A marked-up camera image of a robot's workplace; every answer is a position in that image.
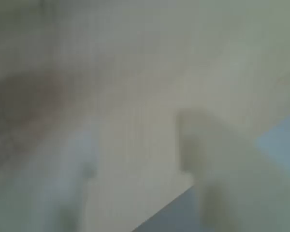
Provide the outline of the gripper left finger black tape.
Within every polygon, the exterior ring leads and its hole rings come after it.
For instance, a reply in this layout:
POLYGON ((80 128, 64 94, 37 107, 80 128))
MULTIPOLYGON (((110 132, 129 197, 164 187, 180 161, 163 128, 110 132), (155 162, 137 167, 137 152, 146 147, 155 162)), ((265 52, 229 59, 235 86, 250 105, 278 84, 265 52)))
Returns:
POLYGON ((70 102, 70 78, 53 72, 20 73, 0 80, 0 168, 23 159, 70 102))

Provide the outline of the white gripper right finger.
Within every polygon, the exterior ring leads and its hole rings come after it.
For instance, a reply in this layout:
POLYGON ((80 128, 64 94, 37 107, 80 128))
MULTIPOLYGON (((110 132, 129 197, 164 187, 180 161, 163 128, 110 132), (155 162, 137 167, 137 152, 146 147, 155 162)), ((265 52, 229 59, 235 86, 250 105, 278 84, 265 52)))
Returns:
POLYGON ((209 232, 290 232, 290 172, 232 125, 183 109, 176 129, 181 169, 193 178, 209 232))

